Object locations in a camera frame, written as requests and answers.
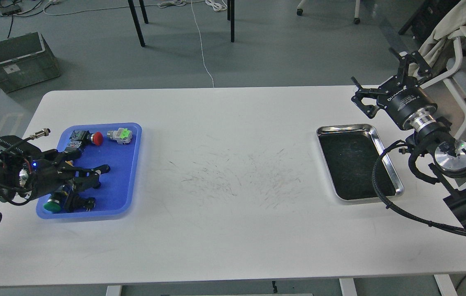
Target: green button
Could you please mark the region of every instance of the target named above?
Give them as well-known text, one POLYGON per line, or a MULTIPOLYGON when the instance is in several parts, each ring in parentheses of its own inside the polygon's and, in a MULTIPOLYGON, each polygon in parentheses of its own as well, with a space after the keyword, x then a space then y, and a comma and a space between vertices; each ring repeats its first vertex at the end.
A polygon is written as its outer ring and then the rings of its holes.
POLYGON ((61 212, 61 206, 58 203, 53 202, 53 201, 49 201, 46 204, 44 204, 43 208, 52 213, 61 212))
POLYGON ((120 139, 125 139, 126 137, 129 137, 130 131, 128 129, 124 129, 121 131, 120 139))

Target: label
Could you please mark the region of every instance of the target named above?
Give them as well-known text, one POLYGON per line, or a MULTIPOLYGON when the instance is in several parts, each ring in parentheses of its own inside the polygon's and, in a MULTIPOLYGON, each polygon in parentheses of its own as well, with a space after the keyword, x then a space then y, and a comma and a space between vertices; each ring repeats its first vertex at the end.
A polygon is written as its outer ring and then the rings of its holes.
POLYGON ((17 72, 17 71, 21 70, 21 69, 19 69, 19 66, 15 65, 15 64, 11 64, 9 66, 3 67, 3 69, 6 72, 6 74, 11 74, 13 72, 17 72))
POLYGON ((399 102, 399 108, 397 109, 397 111, 400 111, 402 108, 404 108, 406 105, 408 105, 411 101, 414 101, 415 99, 419 99, 419 96, 415 96, 415 95, 406 96, 404 99, 402 99, 399 102))

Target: beige cloth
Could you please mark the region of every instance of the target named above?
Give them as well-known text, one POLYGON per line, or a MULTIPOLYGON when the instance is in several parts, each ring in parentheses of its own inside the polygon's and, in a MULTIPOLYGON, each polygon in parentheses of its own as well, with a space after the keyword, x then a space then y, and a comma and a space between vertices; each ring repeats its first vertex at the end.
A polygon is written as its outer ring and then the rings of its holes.
MULTIPOLYGON (((431 67, 434 66, 441 54, 445 41, 447 41, 447 36, 465 24, 466 0, 461 0, 447 15, 445 15, 419 48, 419 53, 431 67)), ((412 64, 409 68, 410 75, 414 75, 416 69, 417 66, 412 64)))

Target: gray floor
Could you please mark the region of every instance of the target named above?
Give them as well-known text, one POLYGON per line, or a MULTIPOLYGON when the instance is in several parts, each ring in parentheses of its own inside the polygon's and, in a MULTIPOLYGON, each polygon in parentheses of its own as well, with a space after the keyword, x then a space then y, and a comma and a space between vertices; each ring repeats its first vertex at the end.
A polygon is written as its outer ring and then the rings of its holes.
MULTIPOLYGON (((295 14, 298 1, 237 1, 235 43, 229 42, 225 12, 215 13, 203 3, 194 4, 194 9, 216 87, 332 86, 351 84, 352 75, 362 84, 380 84, 392 75, 397 62, 388 47, 417 49, 409 34, 396 32, 421 2, 364 0, 362 22, 354 25, 353 0, 312 0, 302 17, 295 14)), ((23 7, 34 4, 22 2, 23 7)), ((125 5, 124 0, 62 0, 49 13, 125 5)), ((211 87, 191 7, 148 7, 148 17, 150 24, 142 24, 144 49, 128 8, 16 18, 12 36, 41 32, 59 60, 62 75, 9 94, 0 92, 0 135, 21 136, 41 97, 51 90, 211 87)), ((9 23, 9 18, 0 18, 0 40, 6 38, 9 23)), ((462 114, 445 88, 435 86, 428 92, 445 106, 441 114, 458 126, 462 114)), ((453 275, 453 281, 461 276, 453 275)), ((355 284, 360 296, 438 295, 432 276, 356 279, 355 284)), ((277 286, 279 293, 341 294, 337 280, 278 281, 277 286)), ((104 285, 8 288, 0 289, 0 295, 104 295, 105 289, 104 285)), ((240 281, 130 285, 123 295, 272 292, 271 281, 240 281)), ((459 292, 466 295, 466 281, 459 292)))

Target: blue tray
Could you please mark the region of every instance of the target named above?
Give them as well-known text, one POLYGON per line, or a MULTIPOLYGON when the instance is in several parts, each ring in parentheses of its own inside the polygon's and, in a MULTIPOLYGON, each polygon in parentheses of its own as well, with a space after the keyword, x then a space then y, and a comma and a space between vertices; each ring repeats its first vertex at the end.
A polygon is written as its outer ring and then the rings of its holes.
POLYGON ((110 123, 71 126, 61 134, 57 150, 63 151, 69 137, 74 130, 88 130, 90 133, 101 132, 103 144, 100 146, 88 145, 81 157, 74 161, 74 166, 93 168, 102 164, 108 164, 110 171, 100 176, 101 187, 88 189, 80 193, 81 197, 95 197, 96 206, 86 212, 84 208, 73 213, 62 210, 52 213, 43 208, 50 195, 40 197, 35 211, 43 219, 65 219, 81 217, 103 217, 123 213, 132 202, 134 188, 134 176, 136 172, 139 143, 141 141, 141 126, 137 123, 110 123), (122 145, 107 138, 107 132, 125 127, 132 131, 132 141, 122 145))

